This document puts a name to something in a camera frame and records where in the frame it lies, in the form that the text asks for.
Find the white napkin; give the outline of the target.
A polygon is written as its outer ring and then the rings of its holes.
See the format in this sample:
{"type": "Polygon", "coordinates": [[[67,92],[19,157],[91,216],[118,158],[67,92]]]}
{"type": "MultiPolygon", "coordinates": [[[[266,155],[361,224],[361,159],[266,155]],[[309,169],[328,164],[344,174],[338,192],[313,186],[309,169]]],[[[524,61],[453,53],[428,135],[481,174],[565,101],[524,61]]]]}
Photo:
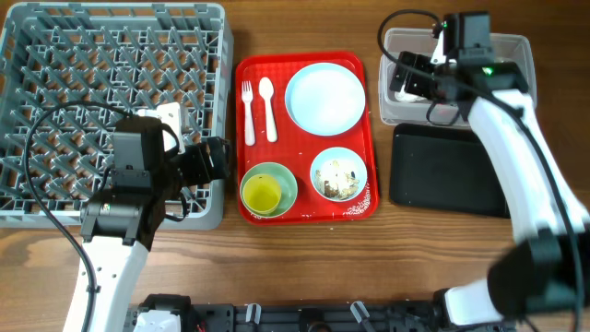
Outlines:
{"type": "Polygon", "coordinates": [[[412,103],[412,102],[418,102],[418,101],[425,101],[424,97],[420,97],[418,95],[415,94],[411,94],[408,93],[406,91],[396,91],[395,92],[395,99],[399,102],[405,102],[405,103],[412,103]]]}

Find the yellow plastic cup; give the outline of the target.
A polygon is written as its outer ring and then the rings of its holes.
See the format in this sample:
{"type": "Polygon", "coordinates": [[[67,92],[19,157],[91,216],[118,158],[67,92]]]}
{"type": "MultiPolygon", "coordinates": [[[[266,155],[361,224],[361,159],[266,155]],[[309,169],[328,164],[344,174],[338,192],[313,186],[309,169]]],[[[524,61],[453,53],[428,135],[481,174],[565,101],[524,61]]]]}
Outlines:
{"type": "Polygon", "coordinates": [[[256,174],[243,185],[242,201],[253,213],[269,215],[274,212],[281,200],[282,189],[275,177],[270,174],[256,174]]]}

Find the light blue bowl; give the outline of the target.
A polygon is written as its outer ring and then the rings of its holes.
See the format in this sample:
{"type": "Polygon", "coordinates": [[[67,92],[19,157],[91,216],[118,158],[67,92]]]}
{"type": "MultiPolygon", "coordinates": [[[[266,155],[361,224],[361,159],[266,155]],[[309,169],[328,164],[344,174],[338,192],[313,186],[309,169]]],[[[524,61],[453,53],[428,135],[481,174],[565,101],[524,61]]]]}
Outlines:
{"type": "Polygon", "coordinates": [[[332,202],[346,202],[352,200],[353,198],[357,197],[360,192],[365,188],[365,185],[368,182],[368,171],[365,165],[365,162],[360,157],[359,154],[354,152],[349,148],[342,148],[342,147],[333,147],[327,148],[320,152],[313,160],[311,168],[310,168],[310,180],[312,182],[313,189],[322,197],[332,202]],[[356,177],[360,181],[359,182],[359,189],[355,193],[354,196],[345,199],[345,200],[336,200],[327,198],[320,193],[316,184],[315,184],[315,172],[320,169],[320,167],[329,160],[351,160],[356,166],[356,177]]]}

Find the food scraps and rice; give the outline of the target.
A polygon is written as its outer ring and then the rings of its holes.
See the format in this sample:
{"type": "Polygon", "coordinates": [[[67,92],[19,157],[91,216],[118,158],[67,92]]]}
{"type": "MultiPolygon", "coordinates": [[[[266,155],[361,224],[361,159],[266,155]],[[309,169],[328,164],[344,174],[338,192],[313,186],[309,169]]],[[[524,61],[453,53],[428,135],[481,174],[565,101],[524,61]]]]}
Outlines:
{"type": "Polygon", "coordinates": [[[315,172],[315,184],[322,195],[345,200],[359,189],[356,166],[351,160],[329,160],[315,172]]]}

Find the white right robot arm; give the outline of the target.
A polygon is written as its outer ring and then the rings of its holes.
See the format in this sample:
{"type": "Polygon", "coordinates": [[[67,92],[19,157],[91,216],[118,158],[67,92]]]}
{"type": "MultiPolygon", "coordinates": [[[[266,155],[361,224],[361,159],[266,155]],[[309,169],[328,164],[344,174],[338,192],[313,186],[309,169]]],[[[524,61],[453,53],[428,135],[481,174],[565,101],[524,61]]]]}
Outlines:
{"type": "Polygon", "coordinates": [[[457,105],[488,153],[512,219],[516,246],[484,279],[442,293],[447,325],[571,310],[579,329],[589,305],[589,213],[552,157],[518,65],[484,55],[422,71],[387,57],[457,105]]]}

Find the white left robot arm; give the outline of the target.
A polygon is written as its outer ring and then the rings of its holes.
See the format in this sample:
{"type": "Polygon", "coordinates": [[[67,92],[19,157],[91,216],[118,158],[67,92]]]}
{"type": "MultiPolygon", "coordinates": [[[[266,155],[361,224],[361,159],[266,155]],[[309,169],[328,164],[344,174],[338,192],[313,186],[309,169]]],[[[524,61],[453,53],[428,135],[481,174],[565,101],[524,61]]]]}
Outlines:
{"type": "Polygon", "coordinates": [[[182,190],[230,175],[230,143],[214,136],[165,149],[171,128],[153,117],[124,118],[112,135],[111,187],[81,211],[82,247],[90,265],[78,272],[66,331],[120,331],[166,204],[182,190]]]}

